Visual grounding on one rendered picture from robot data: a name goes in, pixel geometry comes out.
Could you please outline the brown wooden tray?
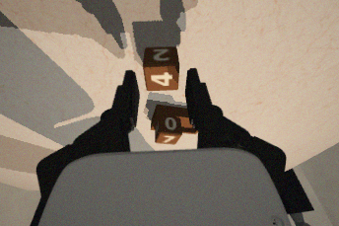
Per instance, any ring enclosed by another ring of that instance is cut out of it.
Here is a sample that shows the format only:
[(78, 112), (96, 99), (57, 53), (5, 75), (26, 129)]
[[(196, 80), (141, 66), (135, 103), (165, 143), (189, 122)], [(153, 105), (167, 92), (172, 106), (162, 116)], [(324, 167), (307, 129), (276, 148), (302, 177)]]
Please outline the brown wooden tray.
[(156, 105), (152, 120), (151, 130), (155, 130), (155, 125), (159, 116), (176, 117), (181, 120), (182, 133), (197, 134), (197, 130), (190, 125), (188, 110), (185, 108)]

